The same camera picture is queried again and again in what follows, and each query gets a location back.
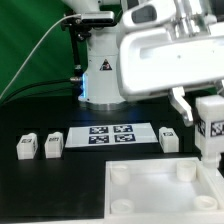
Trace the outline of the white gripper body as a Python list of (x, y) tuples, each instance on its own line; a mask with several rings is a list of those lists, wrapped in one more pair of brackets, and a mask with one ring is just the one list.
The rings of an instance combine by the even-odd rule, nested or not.
[(118, 67), (119, 92), (127, 101), (203, 86), (224, 79), (224, 35), (173, 40), (163, 28), (134, 32), (120, 44)]

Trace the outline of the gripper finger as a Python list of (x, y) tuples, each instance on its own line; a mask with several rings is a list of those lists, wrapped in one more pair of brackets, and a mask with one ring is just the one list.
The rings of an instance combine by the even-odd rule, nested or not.
[(184, 99), (185, 91), (183, 87), (172, 88), (168, 93), (171, 105), (180, 113), (183, 122), (187, 127), (194, 124), (192, 108)]

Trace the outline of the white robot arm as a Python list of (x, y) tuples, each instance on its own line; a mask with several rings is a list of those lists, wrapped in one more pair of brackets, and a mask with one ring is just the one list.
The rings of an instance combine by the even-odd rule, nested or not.
[(107, 109), (167, 95), (191, 126), (197, 113), (185, 93), (224, 81), (224, 11), (209, 0), (62, 2), (87, 41), (84, 103)]

